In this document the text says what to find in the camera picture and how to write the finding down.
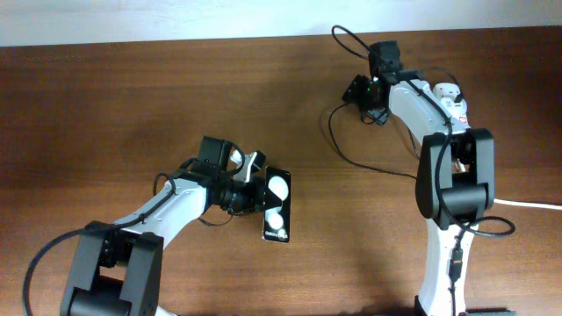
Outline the black smartphone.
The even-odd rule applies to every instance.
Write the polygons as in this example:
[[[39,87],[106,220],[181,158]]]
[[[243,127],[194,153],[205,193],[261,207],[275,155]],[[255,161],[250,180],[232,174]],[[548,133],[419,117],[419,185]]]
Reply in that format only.
[[[291,235],[291,174],[268,166],[265,169],[263,238],[288,243]]]

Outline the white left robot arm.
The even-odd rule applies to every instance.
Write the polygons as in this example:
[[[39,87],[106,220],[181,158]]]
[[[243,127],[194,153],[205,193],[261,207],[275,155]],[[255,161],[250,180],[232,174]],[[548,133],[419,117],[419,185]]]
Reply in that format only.
[[[231,217],[263,215],[263,238],[290,239],[291,175],[260,151],[205,136],[198,156],[164,175],[140,209],[112,224],[93,221],[78,241],[60,313],[164,315],[159,305],[165,248],[212,206]]]

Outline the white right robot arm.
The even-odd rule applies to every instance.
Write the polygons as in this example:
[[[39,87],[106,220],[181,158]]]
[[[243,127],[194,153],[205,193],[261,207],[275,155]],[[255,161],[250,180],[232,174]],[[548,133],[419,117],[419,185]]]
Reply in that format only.
[[[395,41],[369,45],[370,74],[358,75],[342,99],[357,105],[365,124],[394,116],[421,145],[415,180],[417,207],[428,228],[425,274],[414,298],[416,315],[465,315],[465,278],[473,239],[493,205],[494,138],[473,129],[457,78],[430,84],[406,70]]]

